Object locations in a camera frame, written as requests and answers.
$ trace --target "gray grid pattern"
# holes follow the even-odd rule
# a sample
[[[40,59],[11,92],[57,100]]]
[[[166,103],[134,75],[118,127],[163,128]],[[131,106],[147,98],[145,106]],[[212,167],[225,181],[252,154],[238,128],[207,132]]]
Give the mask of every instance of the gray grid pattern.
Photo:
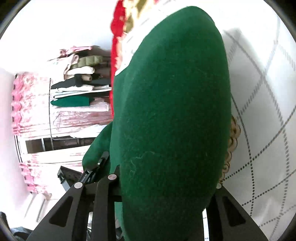
[[[277,188],[280,184],[282,183],[285,183],[284,185],[284,195],[282,197],[282,203],[281,203],[281,209],[280,209],[280,212],[279,214],[274,217],[273,219],[270,219],[269,221],[267,222],[264,222],[262,225],[259,225],[259,227],[262,227],[264,226],[265,224],[267,223],[270,223],[270,222],[273,222],[273,221],[276,221],[275,225],[274,225],[274,228],[273,228],[273,231],[269,237],[269,239],[271,240],[277,227],[278,227],[278,224],[280,222],[280,219],[282,216],[284,216],[284,214],[286,214],[288,211],[290,211],[292,208],[294,208],[296,205],[293,205],[292,207],[290,207],[288,210],[286,211],[283,211],[284,210],[284,207],[285,207],[285,201],[286,201],[286,197],[287,197],[287,192],[288,192],[288,187],[289,187],[289,177],[291,177],[295,172],[296,172],[296,169],[293,170],[292,172],[290,172],[290,165],[289,165],[289,146],[288,146],[288,139],[287,139],[287,135],[286,135],[286,125],[288,124],[288,122],[290,121],[290,119],[292,118],[295,110],[296,110],[296,105],[295,107],[293,108],[291,114],[289,115],[288,119],[284,122],[283,120],[283,116],[282,116],[282,113],[281,113],[281,110],[280,110],[280,107],[279,107],[279,104],[277,102],[277,99],[266,79],[266,76],[268,74],[268,71],[269,71],[269,68],[271,66],[271,63],[272,63],[272,60],[273,60],[273,57],[275,55],[275,51],[277,49],[279,49],[286,57],[286,59],[289,61],[291,67],[294,69],[295,71],[295,62],[293,61],[291,55],[284,49],[283,46],[281,46],[279,44],[279,33],[280,33],[280,18],[278,17],[277,19],[277,29],[276,29],[276,33],[275,33],[275,39],[274,39],[274,45],[273,45],[273,48],[270,52],[270,56],[269,56],[269,59],[268,59],[268,62],[266,64],[266,67],[264,68],[263,71],[260,70],[260,68],[258,67],[258,65],[256,64],[256,62],[252,59],[252,57],[248,54],[248,52],[240,45],[239,43],[239,39],[241,37],[241,33],[240,31],[237,31],[236,34],[234,34],[234,36],[232,36],[230,33],[228,33],[227,31],[224,31],[225,35],[228,36],[232,41],[232,45],[230,47],[230,51],[227,53],[227,60],[228,60],[228,64],[230,65],[233,58],[234,58],[234,55],[235,55],[235,52],[236,50],[239,48],[244,54],[245,56],[250,60],[250,62],[252,63],[253,67],[256,69],[256,71],[258,72],[258,74],[260,75],[260,79],[258,80],[257,84],[255,85],[255,88],[253,90],[253,92],[249,95],[249,98],[248,100],[246,101],[246,103],[243,105],[243,107],[241,109],[239,109],[239,107],[237,106],[237,103],[233,97],[233,95],[231,95],[231,98],[232,98],[232,101],[233,101],[233,104],[235,106],[235,109],[238,113],[237,115],[237,120],[239,120],[240,122],[240,125],[242,127],[242,131],[244,133],[244,135],[242,135],[241,137],[244,136],[244,138],[246,139],[246,142],[247,142],[247,148],[248,148],[248,153],[249,153],[249,161],[247,163],[245,163],[240,169],[236,170],[235,172],[233,172],[232,174],[230,174],[229,176],[225,177],[224,181],[226,180],[229,180],[232,176],[240,173],[241,171],[244,170],[245,167],[247,166],[250,166],[250,169],[251,169],[251,179],[252,179],[252,197],[246,201],[245,203],[242,204],[242,206],[245,206],[249,203],[251,203],[251,209],[250,209],[250,212],[249,212],[249,215],[252,216],[253,214],[253,207],[254,207],[254,203],[256,200],[258,200],[262,195],[264,195],[265,193]],[[248,134],[247,134],[247,129],[245,127],[245,124],[244,124],[244,120],[243,120],[243,115],[245,113],[245,111],[247,110],[247,108],[249,107],[249,105],[251,104],[251,102],[256,98],[256,95],[259,91],[259,89],[261,88],[262,84],[265,85],[265,87],[267,88],[268,90],[268,93],[272,99],[272,102],[274,104],[274,107],[275,107],[275,110],[277,112],[277,115],[278,115],[278,120],[280,122],[280,125],[281,125],[281,128],[280,130],[277,132],[277,134],[266,144],[266,146],[260,150],[259,153],[257,153],[256,155],[252,155],[252,152],[251,152],[251,148],[250,148],[250,143],[249,143],[249,138],[248,138]],[[283,142],[284,142],[284,148],[285,148],[285,154],[286,154],[286,177],[281,181],[279,182],[278,184],[274,185],[273,187],[270,187],[268,190],[266,190],[265,192],[255,196],[255,176],[254,176],[254,168],[253,168],[253,162],[266,150],[269,148],[269,146],[271,145],[271,143],[273,143],[275,141],[275,139],[280,135],[280,134],[283,134]]]

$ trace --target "metal screw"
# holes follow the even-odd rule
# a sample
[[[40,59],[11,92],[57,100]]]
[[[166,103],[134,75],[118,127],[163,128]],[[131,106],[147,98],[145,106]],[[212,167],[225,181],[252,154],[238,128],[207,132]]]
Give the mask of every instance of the metal screw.
[[[115,175],[115,174],[110,174],[109,176],[108,176],[108,179],[109,180],[115,180],[117,178],[117,176]]]
[[[81,188],[82,186],[83,186],[83,184],[81,182],[78,182],[78,183],[74,184],[74,187],[77,188],[77,189]]]

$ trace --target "green felt fabric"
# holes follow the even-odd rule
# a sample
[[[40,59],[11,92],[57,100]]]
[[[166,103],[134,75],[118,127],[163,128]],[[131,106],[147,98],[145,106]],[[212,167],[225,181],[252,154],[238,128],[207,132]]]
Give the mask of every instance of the green felt fabric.
[[[120,164],[125,240],[184,241],[215,192],[229,137],[228,65],[212,19],[187,7],[159,23],[113,95],[110,171]]]
[[[89,164],[98,163],[104,151],[110,151],[110,138],[113,122],[109,123],[100,134],[94,139],[91,146],[84,154],[82,159],[82,166],[87,167]],[[96,174],[95,181],[110,173],[110,161],[106,162],[103,168],[100,168]]]
[[[50,103],[59,107],[78,107],[78,106],[89,106],[94,98],[85,96],[67,96],[52,100]]]

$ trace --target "folded clothes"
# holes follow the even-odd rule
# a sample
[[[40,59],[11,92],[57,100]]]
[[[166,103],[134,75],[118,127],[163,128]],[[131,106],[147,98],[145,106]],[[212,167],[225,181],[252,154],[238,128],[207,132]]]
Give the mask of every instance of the folded clothes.
[[[103,98],[95,98],[90,106],[78,107],[59,107],[58,111],[76,111],[76,112],[106,112],[110,110],[110,104],[106,103]]]
[[[93,90],[93,85],[82,85],[81,87],[71,86],[68,88],[58,88],[57,90],[60,91],[91,91]]]
[[[65,95],[65,94],[74,94],[74,93],[79,93],[79,92],[81,92],[81,91],[61,91],[61,92],[58,92],[58,89],[56,89],[57,90],[57,92],[55,92],[54,94],[53,94],[53,97],[54,98],[58,98],[60,95]]]
[[[73,77],[74,77],[74,74],[72,74],[72,75],[65,75],[65,80],[71,79]],[[85,81],[92,80],[91,74],[83,74],[83,75],[81,75],[81,78],[82,78],[82,80],[85,80]]]
[[[91,80],[88,84],[93,86],[110,85],[111,80],[110,78],[101,78],[101,79]]]
[[[84,66],[81,68],[75,68],[69,70],[66,75],[72,75],[72,74],[93,74],[94,73],[94,68],[90,66]]]
[[[103,62],[102,56],[96,56],[96,55],[86,56],[86,57],[80,58],[77,64],[71,65],[70,69],[81,68],[84,66],[95,66],[102,62]]]
[[[59,50],[59,53],[58,53],[58,56],[59,56],[59,58],[67,57],[68,55],[70,55],[72,53],[77,53],[77,52],[80,52],[80,51],[91,50],[91,49],[92,49],[92,46],[87,46],[87,47],[76,47],[76,46],[73,46],[69,50],[60,49]]]
[[[110,88],[109,85],[100,85],[100,86],[93,86],[93,90],[102,90]]]
[[[82,50],[82,51],[75,53],[75,54],[79,55],[80,58],[86,57],[86,56],[91,56],[91,55],[98,55],[98,56],[109,57],[109,58],[111,56],[110,50],[101,49],[97,45],[93,45],[91,49]]]
[[[59,107],[78,107],[78,106],[89,106],[94,98],[85,96],[68,96],[53,100],[50,103]]]
[[[63,81],[70,66],[78,63],[78,55],[72,54],[66,58],[57,58],[49,62],[46,75],[55,81]]]
[[[85,97],[89,97],[89,98],[106,98],[106,97],[109,97],[110,90],[111,90],[111,88],[105,89],[101,92],[96,92],[98,90],[92,90],[90,92],[81,93],[81,94],[79,94],[79,96],[85,96]]]
[[[82,80],[82,74],[75,74],[73,78],[58,82],[51,86],[51,89],[69,88],[71,86],[81,87],[82,85],[92,85],[90,81]]]
[[[93,80],[100,79],[103,77],[101,74],[96,74],[96,73],[91,74],[91,76]]]

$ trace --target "white wall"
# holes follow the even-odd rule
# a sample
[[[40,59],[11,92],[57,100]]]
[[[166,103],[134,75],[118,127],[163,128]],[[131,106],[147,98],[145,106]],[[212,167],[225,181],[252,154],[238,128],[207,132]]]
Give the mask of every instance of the white wall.
[[[117,0],[31,0],[0,40],[0,67],[38,71],[61,48],[111,49],[110,24]]]
[[[14,76],[0,68],[0,211],[5,212],[11,227],[24,216],[23,204],[30,194],[19,169],[19,160],[11,129],[11,91]]]

